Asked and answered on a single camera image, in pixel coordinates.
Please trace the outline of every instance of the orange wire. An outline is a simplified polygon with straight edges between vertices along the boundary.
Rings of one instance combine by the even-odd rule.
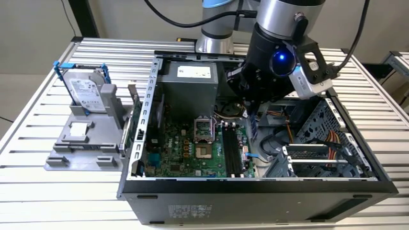
[[[289,137],[289,143],[294,143],[294,140],[293,140],[293,135],[292,135],[292,130],[289,129],[289,117],[286,116],[286,132],[288,132],[288,137]]]
[[[333,134],[334,134],[334,136],[336,136],[337,143],[340,144],[340,143],[341,143],[341,141],[340,141],[338,134],[337,134],[334,131],[333,131]]]

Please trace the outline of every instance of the robotic arm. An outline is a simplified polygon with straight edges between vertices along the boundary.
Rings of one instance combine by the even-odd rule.
[[[233,30],[252,29],[245,61],[226,73],[226,82],[242,98],[249,115],[257,113],[260,104],[280,100],[293,90],[301,99],[308,99],[332,87],[330,80],[357,45],[369,5],[365,0],[349,54],[342,64],[333,66],[326,64],[317,42],[308,37],[325,0],[202,0],[204,20],[192,24],[173,22],[144,1],[168,23],[184,28],[202,25],[196,52],[232,54]]]
[[[308,99],[332,87],[336,70],[306,35],[324,2],[261,0],[245,62],[228,73],[228,84],[244,99],[249,114],[293,90]]]

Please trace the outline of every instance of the black plastic part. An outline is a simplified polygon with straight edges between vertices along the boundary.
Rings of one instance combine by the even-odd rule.
[[[361,203],[364,203],[368,199],[348,199],[345,201],[342,201],[332,210],[329,210],[326,213],[318,214],[310,218],[308,218],[309,220],[313,219],[332,219],[336,216],[338,216],[341,213],[344,213],[345,211],[348,211],[349,209],[352,209],[354,206],[360,205]]]
[[[313,39],[310,39],[308,36],[304,36],[300,43],[292,44],[289,41],[285,41],[285,43],[288,49],[293,49],[294,56],[298,59],[305,77],[310,84],[316,85],[326,79],[334,79],[337,77],[336,69],[333,66],[326,65],[322,53],[318,48],[318,43]],[[305,54],[308,53],[314,54],[314,61],[318,65],[317,69],[312,69],[309,66],[309,60],[305,57]]]
[[[244,0],[238,0],[237,10],[242,9],[242,3],[244,3]],[[233,30],[238,30],[238,24],[240,24],[240,17],[236,16]]]
[[[389,53],[396,56],[396,57],[401,57],[402,54],[398,51],[389,51]]]
[[[342,53],[348,54],[349,53],[349,48],[341,48]]]
[[[296,26],[294,26],[293,36],[292,36],[293,41],[296,42],[301,41],[304,34],[305,34],[306,27],[308,27],[308,19],[302,15],[297,17],[296,19]]]
[[[216,35],[216,34],[210,34],[208,33],[204,29],[202,29],[202,34],[209,37],[209,38],[213,38],[213,39],[225,39],[225,38],[229,38],[232,35],[233,35],[233,32],[225,34],[225,35]]]
[[[372,195],[353,195],[353,198],[362,198],[362,199],[370,199],[373,196]]]
[[[81,42],[83,39],[84,39],[84,37],[73,36],[72,39],[71,39],[71,42]]]
[[[165,224],[164,221],[149,221],[149,224]]]
[[[88,0],[68,0],[83,37],[100,37]]]
[[[182,37],[178,37],[176,39],[177,42],[197,42],[197,39],[192,39],[192,38],[182,38]]]
[[[362,65],[377,80],[385,78],[393,71],[393,67],[386,63],[362,63]]]
[[[228,194],[228,193],[394,193],[392,181],[127,181],[123,193]]]
[[[277,0],[297,6],[318,6],[325,3],[325,0]]]
[[[334,96],[334,97],[338,96],[338,94],[337,94],[336,90],[333,89],[333,87],[330,87],[330,88],[326,90],[326,95]]]
[[[157,199],[157,195],[137,195],[137,199]]]

